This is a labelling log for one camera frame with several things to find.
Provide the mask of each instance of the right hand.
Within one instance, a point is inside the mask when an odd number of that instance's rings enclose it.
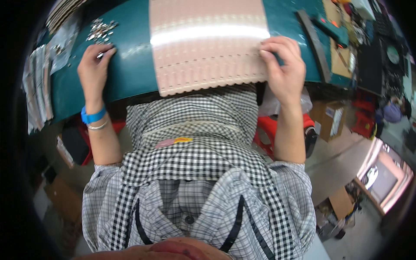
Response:
[[[279,65],[272,52],[284,61],[283,66]],[[283,106],[300,105],[306,65],[298,43],[284,36],[271,37],[262,42],[260,56],[267,65],[269,87],[280,103]]]

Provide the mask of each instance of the blue watch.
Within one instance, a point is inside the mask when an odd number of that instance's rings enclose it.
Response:
[[[81,110],[81,120],[84,124],[97,122],[98,120],[104,117],[105,113],[106,113],[105,105],[98,113],[92,114],[92,115],[88,115],[87,113],[85,113],[85,106],[84,106]]]

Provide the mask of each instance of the bangle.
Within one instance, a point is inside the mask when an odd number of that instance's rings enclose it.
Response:
[[[90,124],[87,124],[88,129],[93,130],[93,131],[98,131],[104,128],[104,126],[106,126],[108,123],[108,119],[104,122],[104,124],[94,127],[94,126],[90,126]]]

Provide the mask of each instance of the perforated paper strip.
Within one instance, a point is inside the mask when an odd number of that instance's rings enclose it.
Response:
[[[149,12],[161,96],[267,80],[262,0],[150,0]]]

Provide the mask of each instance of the plaid shirt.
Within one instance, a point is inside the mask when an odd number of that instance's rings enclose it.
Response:
[[[310,179],[251,149],[256,119],[249,85],[128,107],[134,151],[96,166],[84,190],[90,248],[189,236],[234,259],[301,259],[316,225]]]

